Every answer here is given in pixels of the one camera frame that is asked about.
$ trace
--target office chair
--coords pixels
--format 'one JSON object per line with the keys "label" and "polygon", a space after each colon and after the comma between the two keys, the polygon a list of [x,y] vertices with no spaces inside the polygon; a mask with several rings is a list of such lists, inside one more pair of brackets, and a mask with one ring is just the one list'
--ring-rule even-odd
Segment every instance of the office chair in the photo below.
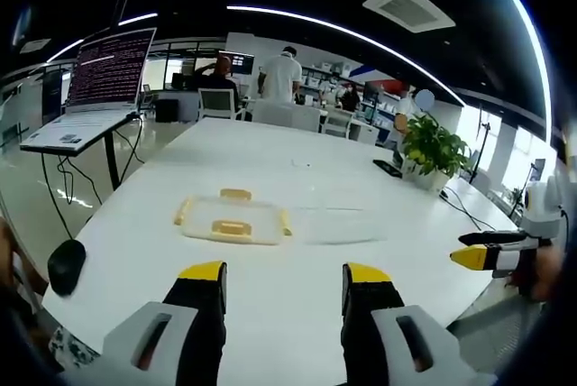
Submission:
{"label": "office chair", "polygon": [[252,111],[252,122],[292,127],[292,114],[292,106],[257,100]]}
{"label": "office chair", "polygon": [[235,120],[238,115],[242,115],[242,120],[244,120],[244,109],[235,111],[234,90],[231,88],[199,88],[198,94],[200,95],[199,120],[205,117]]}
{"label": "office chair", "polygon": [[321,112],[312,106],[288,104],[292,109],[292,127],[301,131],[318,133]]}
{"label": "office chair", "polygon": [[343,109],[330,109],[328,110],[328,115],[326,116],[321,132],[332,136],[348,138],[352,120],[353,113],[349,113]]}

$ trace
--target laptop screen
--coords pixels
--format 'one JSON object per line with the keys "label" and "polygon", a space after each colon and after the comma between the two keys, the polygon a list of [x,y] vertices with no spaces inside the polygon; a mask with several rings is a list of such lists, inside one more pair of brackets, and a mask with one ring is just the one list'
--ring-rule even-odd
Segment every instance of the laptop screen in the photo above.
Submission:
{"label": "laptop screen", "polygon": [[82,45],[72,72],[68,105],[135,102],[155,31],[124,32]]}

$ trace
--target white flower pot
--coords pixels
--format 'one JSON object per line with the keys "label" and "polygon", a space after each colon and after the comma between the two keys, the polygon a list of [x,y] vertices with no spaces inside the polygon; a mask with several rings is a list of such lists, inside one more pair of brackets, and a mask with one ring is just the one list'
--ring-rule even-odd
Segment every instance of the white flower pot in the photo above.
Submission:
{"label": "white flower pot", "polygon": [[417,163],[411,159],[405,158],[403,164],[400,167],[400,172],[403,174],[403,180],[414,181],[417,174],[415,167]]}
{"label": "white flower pot", "polygon": [[443,190],[444,185],[447,184],[450,177],[441,171],[432,171],[426,175],[419,174],[421,171],[420,165],[415,168],[415,184],[421,189],[427,190],[435,195],[438,195]]}

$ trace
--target led light strip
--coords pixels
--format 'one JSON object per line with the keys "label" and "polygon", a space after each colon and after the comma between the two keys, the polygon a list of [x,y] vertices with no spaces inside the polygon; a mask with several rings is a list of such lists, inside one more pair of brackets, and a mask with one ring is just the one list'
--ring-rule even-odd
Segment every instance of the led light strip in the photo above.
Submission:
{"label": "led light strip", "polygon": [[551,115],[551,90],[549,89],[549,77],[547,76],[547,67],[545,65],[545,57],[543,55],[543,50],[539,44],[539,38],[537,37],[537,31],[533,23],[531,22],[531,17],[527,9],[521,3],[521,0],[512,0],[513,4],[517,8],[521,19],[527,28],[529,34],[529,39],[531,40],[531,45],[533,45],[533,51],[537,58],[537,66],[539,67],[539,73],[541,74],[541,84],[543,85],[543,99],[545,103],[545,143],[551,143],[551,129],[553,126],[552,115]]}
{"label": "led light strip", "polygon": [[[156,16],[158,16],[159,14],[144,14],[142,16],[137,16],[135,18],[131,18],[131,19],[127,19],[125,21],[121,21],[118,23],[118,26],[122,26],[122,25],[126,25],[128,23],[135,23],[136,21],[141,21],[143,19],[149,19],[149,18],[154,18]],[[82,43],[84,41],[84,39],[80,39],[78,41],[75,41],[74,43],[71,43],[69,46],[67,46],[66,48],[64,48],[61,51],[58,51],[56,54],[54,54],[52,57],[50,57],[49,59],[46,60],[46,63],[50,63],[51,61],[55,60],[56,58],[58,58],[60,55],[62,55],[64,52],[68,51],[71,48],[74,48],[75,46],[79,45],[80,43]]]}
{"label": "led light strip", "polygon": [[66,48],[64,48],[63,50],[58,51],[56,54],[54,54],[52,57],[50,57],[49,59],[46,60],[46,64],[50,63],[51,61],[53,61],[54,59],[58,58],[60,55],[62,55],[64,52],[68,51],[70,48],[74,48],[75,46],[79,45],[80,43],[82,43],[84,41],[84,39],[79,39],[77,41],[75,41],[74,43],[71,43],[69,46],[67,46]]}
{"label": "led light strip", "polygon": [[240,11],[245,11],[245,12],[258,12],[261,14],[278,14],[280,16],[287,16],[289,18],[295,18],[295,19],[300,19],[303,21],[309,21],[310,23],[317,23],[319,25],[323,25],[324,27],[328,27],[328,28],[332,28],[333,30],[337,30],[339,32],[345,32],[346,34],[349,34],[353,37],[356,37],[357,39],[361,39],[362,41],[366,41],[368,43],[370,43],[371,45],[376,46],[377,48],[381,48],[382,50],[388,52],[389,54],[394,55],[395,57],[397,57],[398,59],[405,61],[408,65],[412,66],[413,68],[417,69],[419,72],[421,72],[422,74],[424,74],[425,76],[431,78],[434,82],[436,82],[442,89],[444,89],[447,93],[449,93],[452,97],[454,97],[454,99],[459,102],[461,105],[465,106],[466,104],[463,102],[463,100],[458,97],[448,86],[446,86],[443,82],[441,82],[440,79],[438,79],[437,77],[435,77],[432,73],[430,73],[428,70],[426,70],[425,68],[422,68],[421,66],[419,66],[418,64],[416,64],[413,60],[408,59],[407,57],[405,57],[404,55],[392,50],[391,48],[389,48],[388,46],[383,45],[382,43],[378,43],[377,41],[374,41],[373,39],[368,38],[367,36],[363,36],[362,34],[359,34],[357,32],[353,32],[351,30],[348,30],[344,27],[341,27],[339,25],[335,25],[333,23],[328,23],[326,21],[321,21],[320,19],[316,19],[316,18],[311,18],[309,16],[304,16],[302,14],[292,14],[290,12],[283,12],[281,10],[273,10],[273,9],[263,9],[260,7],[250,7],[248,5],[228,5],[226,7],[228,10],[240,10]]}
{"label": "led light strip", "polygon": [[124,21],[121,21],[118,23],[118,26],[122,26],[122,25],[126,25],[128,23],[135,23],[136,21],[141,21],[143,19],[149,19],[149,18],[154,18],[156,16],[158,16],[159,14],[144,14],[142,16],[136,16],[135,18],[131,18],[131,19],[126,19]]}

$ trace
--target person's hand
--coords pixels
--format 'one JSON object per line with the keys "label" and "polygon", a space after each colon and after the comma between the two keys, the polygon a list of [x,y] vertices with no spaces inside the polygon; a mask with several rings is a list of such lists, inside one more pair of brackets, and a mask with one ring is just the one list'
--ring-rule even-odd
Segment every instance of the person's hand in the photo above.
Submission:
{"label": "person's hand", "polygon": [[549,300],[551,289],[557,281],[562,263],[563,256],[561,251],[554,246],[537,249],[535,259],[537,283],[531,289],[531,299],[538,302]]}

